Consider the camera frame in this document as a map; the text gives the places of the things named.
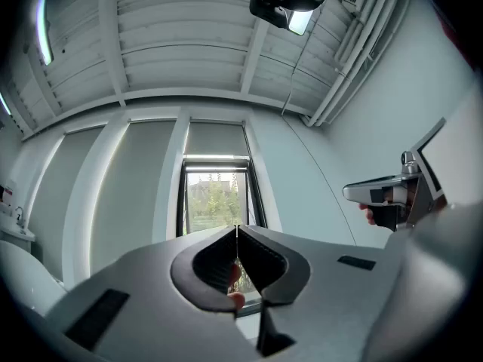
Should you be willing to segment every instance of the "pipe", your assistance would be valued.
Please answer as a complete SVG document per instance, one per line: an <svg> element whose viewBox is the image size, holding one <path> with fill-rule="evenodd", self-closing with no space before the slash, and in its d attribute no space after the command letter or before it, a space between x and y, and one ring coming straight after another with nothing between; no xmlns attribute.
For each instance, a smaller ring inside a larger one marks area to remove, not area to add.
<svg viewBox="0 0 483 362"><path fill-rule="evenodd" d="M306 115L300 115L300 119L302 120L302 122L307 126L309 127L309 122L310 122L310 118L307 117Z"/></svg>
<svg viewBox="0 0 483 362"><path fill-rule="evenodd" d="M401 13L399 14L399 17L398 17L398 20L396 21L394 27L392 28L392 31L391 33L389 34L389 37L387 38L386 42L384 43L384 46L381 48L381 50L377 53L377 56L376 56L376 59L374 59L373 63L371 64L371 66L369 67L369 70L366 72L366 74L364 75L364 77L362 78L362 80L359 82L359 84L357 85L357 87L354 89L354 91L350 94L350 97L346 100L346 102L340 107L340 109L337 110L337 113L334 117L332 117L331 119L331 122L330 124L332 123L332 121L340 114L340 112L342 112L342 110L344 110L344 108L347 106L347 103L350 102L350 100L357 94L357 92L359 91L359 89L361 88L361 86L364 84L365 80L368 78L368 76L371 74L371 71L373 70L373 68L376 66L377 62L379 61L380 57L384 54L384 51L386 50L386 48L389 46L389 44L391 43L392 41L392 38L394 37L394 34L398 31L398 28L400 27L401 25L401 22L402 20L405 18L406 16L406 11L408 10L408 6L409 6L409 1L410 0L405 0L405 4L404 6L402 7L401 9Z"/></svg>
<svg viewBox="0 0 483 362"><path fill-rule="evenodd" d="M320 114L324 111L325 107L327 107L327 105L329 104L329 102L334 97L335 93L337 92L337 89L341 86L343 80L346 78L347 74L350 72L350 69L352 68L352 65L354 64L355 59L360 54L362 48L364 47L366 40L368 40L368 37L372 32L372 29L374 28L374 24L376 23L376 20L379 17L380 12L383 10L383 6L384 6L385 1L386 0L377 0L376 6L374 7L374 9L371 13L371 16L369 17L368 23L364 27L362 34L361 34L359 40L357 41L357 44L354 47L354 50L352 51L349 59L347 60L346 65L342 68L342 71L339 72L339 76L337 77L336 81L332 85L328 94L325 96L324 100L322 101L322 103L318 107L318 109L315 111L314 115L310 118L310 122L309 122L308 126L313 126L314 123L318 120L318 117L320 117Z"/></svg>
<svg viewBox="0 0 483 362"><path fill-rule="evenodd" d="M344 35L344 39L342 39L342 43L340 43L339 49L334 55L334 60L337 63L340 63L340 54L346 50L347 44L349 43L349 40L352 38L352 35L354 34L357 23L358 23L357 19L352 20L352 22L350 23L350 26L347 29L346 34Z"/></svg>
<svg viewBox="0 0 483 362"><path fill-rule="evenodd" d="M351 54L352 50L354 49L355 43L357 39L361 35L366 22L368 21L369 14L374 9L374 5L376 4L376 0L367 0L364 4L364 8L362 8L361 16L356 19L357 27L355 28L352 37L350 38L349 43L347 44L346 49L344 50L343 54L339 58L339 63L343 66L346 64L349 55Z"/></svg>
<svg viewBox="0 0 483 362"><path fill-rule="evenodd" d="M352 80L358 74L359 70L361 69L362 65L368 58L369 54L372 51L372 47L376 44L377 39L379 39L379 35L383 30L383 27L386 25L386 21L389 18L389 15L392 12L392 9L395 7L395 4L398 0L387 0L384 9L381 11L380 16L377 18L376 26L374 27L374 31L371 34L371 37L368 39L364 49L359 54L357 62L350 70L349 75L347 76L346 81L343 83L342 87L338 90L337 94L332 98L332 101L328 104L328 106L324 109L322 113L322 117L315 123L316 126L320 126L325 119L327 119L328 115L334 110L335 106L339 103L342 95L345 94L347 88L352 83Z"/></svg>

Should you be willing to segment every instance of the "finger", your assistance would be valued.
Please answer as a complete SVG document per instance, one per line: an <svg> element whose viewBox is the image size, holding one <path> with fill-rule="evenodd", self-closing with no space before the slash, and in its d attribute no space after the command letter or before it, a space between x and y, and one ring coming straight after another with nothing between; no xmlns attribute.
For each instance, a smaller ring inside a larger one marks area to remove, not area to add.
<svg viewBox="0 0 483 362"><path fill-rule="evenodd" d="M393 200L394 188L388 189L384 192L384 201L392 202Z"/></svg>
<svg viewBox="0 0 483 362"><path fill-rule="evenodd" d="M232 264L232 273L229 276L229 285L233 285L242 276L242 270L236 264Z"/></svg>
<svg viewBox="0 0 483 362"><path fill-rule="evenodd" d="M228 297L231 298L233 302L235 302L235 307L237 311L241 310L245 305L245 297L242 293L229 293Z"/></svg>
<svg viewBox="0 0 483 362"><path fill-rule="evenodd" d="M374 219L374 214L372 213L372 210L367 209L365 211L365 218L368 219L368 220Z"/></svg>

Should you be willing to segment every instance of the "human hand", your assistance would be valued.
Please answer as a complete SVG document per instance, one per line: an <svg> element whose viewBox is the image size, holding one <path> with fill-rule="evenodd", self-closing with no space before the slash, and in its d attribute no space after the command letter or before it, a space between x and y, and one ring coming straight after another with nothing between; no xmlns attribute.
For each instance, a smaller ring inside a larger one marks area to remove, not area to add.
<svg viewBox="0 0 483 362"><path fill-rule="evenodd" d="M236 264L233 264L232 273L229 277L229 285L233 285L240 278L240 276L242 276L242 270ZM242 309L245 305L245 297L242 293L229 293L228 297L231 298L233 302L235 302L235 307L237 311Z"/></svg>
<svg viewBox="0 0 483 362"><path fill-rule="evenodd" d="M409 181L407 184L407 189L408 199L406 200L406 207L408 207L410 210L413 206L414 198L416 197L417 179ZM384 200L388 201L389 203L392 202L392 189L385 192ZM368 220L369 225L376 225L376 222L374 221L374 213L371 209L369 209L369 206L364 204L359 204L358 206L360 210L365 210L365 218Z"/></svg>
<svg viewBox="0 0 483 362"><path fill-rule="evenodd" d="M359 209L365 210L365 218L368 219L369 225L376 225L374 214L372 213L372 210L369 209L368 205L359 204Z"/></svg>

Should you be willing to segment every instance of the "faucet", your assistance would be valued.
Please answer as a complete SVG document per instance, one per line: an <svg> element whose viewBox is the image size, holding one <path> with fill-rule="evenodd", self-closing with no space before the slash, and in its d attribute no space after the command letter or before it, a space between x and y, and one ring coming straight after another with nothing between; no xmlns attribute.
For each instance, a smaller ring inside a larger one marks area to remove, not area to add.
<svg viewBox="0 0 483 362"><path fill-rule="evenodd" d="M15 210L15 212L17 212L19 209L22 212L19 213L19 215L17 217L17 225L23 229L24 228L23 226L25 225L25 220L23 219L23 208L22 207L17 207L17 209Z"/></svg>

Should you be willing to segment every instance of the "ceiling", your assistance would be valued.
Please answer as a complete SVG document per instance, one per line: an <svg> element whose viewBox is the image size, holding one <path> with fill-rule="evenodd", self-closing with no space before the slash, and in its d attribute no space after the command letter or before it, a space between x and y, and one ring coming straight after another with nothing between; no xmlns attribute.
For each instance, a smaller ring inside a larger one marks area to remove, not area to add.
<svg viewBox="0 0 483 362"><path fill-rule="evenodd" d="M351 16L327 0L298 36L257 20L249 1L47 0L54 61L44 66L36 47L25 52L19 32L4 72L12 114L27 137L87 109L143 97L281 108L305 47L288 110L312 115L337 77L333 56Z"/></svg>

